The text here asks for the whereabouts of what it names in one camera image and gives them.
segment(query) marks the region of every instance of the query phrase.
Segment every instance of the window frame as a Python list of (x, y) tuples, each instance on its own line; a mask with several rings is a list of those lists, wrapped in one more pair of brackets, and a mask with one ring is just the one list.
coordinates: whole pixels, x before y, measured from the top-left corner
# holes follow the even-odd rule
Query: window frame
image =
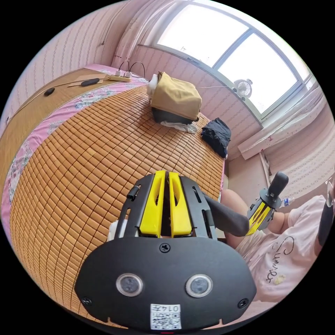
[[(239, 38), (237, 38), (232, 45), (221, 55), (221, 57), (217, 60), (217, 62), (214, 64), (213, 67), (210, 67), (206, 65), (205, 63), (199, 61), (198, 59), (195, 59), (191, 55), (188, 55), (187, 53), (184, 53), (182, 51), (167, 47), (165, 45), (159, 44), (158, 41), (169, 26), (169, 24), (172, 22), (172, 20), (187, 6), (198, 6), (207, 8), (210, 10), (214, 10), (216, 12), (222, 13), (226, 16), (229, 16), (238, 22), (244, 24), (248, 27), (248, 30), (244, 32)], [(228, 85), (229, 87), (233, 88), (234, 83), (231, 82), (227, 77), (225, 77), (222, 73), (218, 71), (218, 69), (221, 67), (221, 65), (228, 59), (228, 57), (243, 43), (251, 34), (256, 34), (258, 37), (260, 37), (263, 41), (265, 41), (278, 55), (279, 57), (285, 62), (285, 64), (288, 66), (292, 74), (295, 76), (297, 82), (281, 97), (279, 98), (274, 104), (272, 104), (266, 111), (263, 113), (260, 113), (258, 109), (254, 106), (254, 104), (246, 98), (244, 103), (245, 105), (250, 109), (252, 114), (255, 116), (256, 120), (262, 124), (265, 120), (267, 120), (271, 115), (273, 115), (276, 111), (280, 109), (280, 107), (287, 103), (291, 98), (293, 98), (297, 93), (299, 93), (306, 85), (306, 83), (311, 79), (312, 72), (309, 69), (309, 75), (308, 77), (303, 80), (292, 62), (289, 60), (289, 58), (282, 52), (279, 47), (276, 46), (272, 40), (270, 40), (266, 35), (264, 35), (261, 31), (253, 27), (248, 22), (242, 20), (241, 18), (228, 13), (222, 9), (212, 7), (210, 5), (202, 4), (193, 2), (193, 0), (176, 0), (176, 5), (171, 10), (171, 12), (167, 15), (165, 20), (160, 24), (158, 27), (155, 35), (152, 38), (152, 41), (150, 43), (150, 46), (154, 47), (155, 49), (167, 51), (168, 53), (175, 54), (179, 56), (182, 59), (185, 59), (186, 61), (198, 66), (199, 68), (204, 69), (206, 72), (210, 73), (213, 77), (217, 78), (219, 81), (224, 83), (225, 85)]]

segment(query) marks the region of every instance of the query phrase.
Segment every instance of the leg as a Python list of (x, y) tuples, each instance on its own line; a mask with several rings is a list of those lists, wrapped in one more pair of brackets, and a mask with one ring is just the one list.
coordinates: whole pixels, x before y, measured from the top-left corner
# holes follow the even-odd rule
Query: leg
[[(222, 191), (221, 203), (241, 215), (246, 215), (249, 209), (248, 205), (242, 200), (242, 198), (231, 189)], [(226, 232), (224, 232), (224, 234), (227, 239), (227, 244), (234, 249), (236, 249), (244, 239), (244, 237), (237, 237)]]

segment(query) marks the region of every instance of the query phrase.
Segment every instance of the headset screw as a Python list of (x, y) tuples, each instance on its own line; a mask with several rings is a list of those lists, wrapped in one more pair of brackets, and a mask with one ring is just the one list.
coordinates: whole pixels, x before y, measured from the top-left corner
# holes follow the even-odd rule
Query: headset screw
[(167, 243), (162, 243), (162, 244), (159, 246), (159, 250), (160, 250), (161, 252), (164, 252), (164, 253), (169, 252), (169, 251), (170, 251), (170, 246), (169, 246), (169, 244), (167, 244)]
[(242, 299), (238, 304), (237, 304), (237, 307), (238, 308), (244, 308), (248, 305), (249, 303), (249, 300), (248, 299)]
[(81, 299), (81, 302), (84, 306), (91, 306), (92, 305), (92, 300), (90, 298), (87, 298), (87, 297)]

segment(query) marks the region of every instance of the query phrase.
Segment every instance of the window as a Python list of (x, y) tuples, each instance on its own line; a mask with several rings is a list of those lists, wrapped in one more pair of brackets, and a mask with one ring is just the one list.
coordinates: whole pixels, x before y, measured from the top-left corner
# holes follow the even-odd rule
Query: window
[(297, 82), (281, 57), (256, 34), (242, 42), (218, 71), (232, 82), (246, 78), (252, 80), (250, 101), (260, 114)]
[(275, 32), (215, 1), (180, 0), (153, 44), (197, 61), (228, 86), (251, 79), (252, 94), (246, 103), (260, 121), (311, 76), (303, 60)]

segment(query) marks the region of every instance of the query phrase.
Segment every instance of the bamboo mat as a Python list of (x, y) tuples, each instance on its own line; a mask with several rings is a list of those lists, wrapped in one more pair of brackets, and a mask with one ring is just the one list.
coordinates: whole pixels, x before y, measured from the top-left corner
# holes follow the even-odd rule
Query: bamboo mat
[(50, 298), (94, 320), (73, 291), (77, 273), (146, 174), (178, 172), (217, 199), (223, 160), (201, 139), (208, 121), (200, 116), (196, 134), (156, 124), (146, 87), (138, 87), (87, 107), (41, 144), (20, 177), (10, 232), (19, 260)]
[(27, 136), (41, 123), (44, 118), (54, 112), (57, 108), (73, 100), (77, 96), (106, 85), (107, 82), (104, 81), (102, 84), (95, 84), (86, 87), (68, 87), (68, 85), (57, 86), (55, 92), (48, 97), (39, 93), (56, 85), (74, 81), (79, 76), (92, 74), (101, 75), (101, 72), (90, 69), (79, 69), (53, 80), (29, 98), (28, 101), (25, 102), (29, 103), (13, 116), (7, 125), (5, 132), (0, 138), (0, 203), (2, 200), (3, 185), (5, 184), (9, 167)]

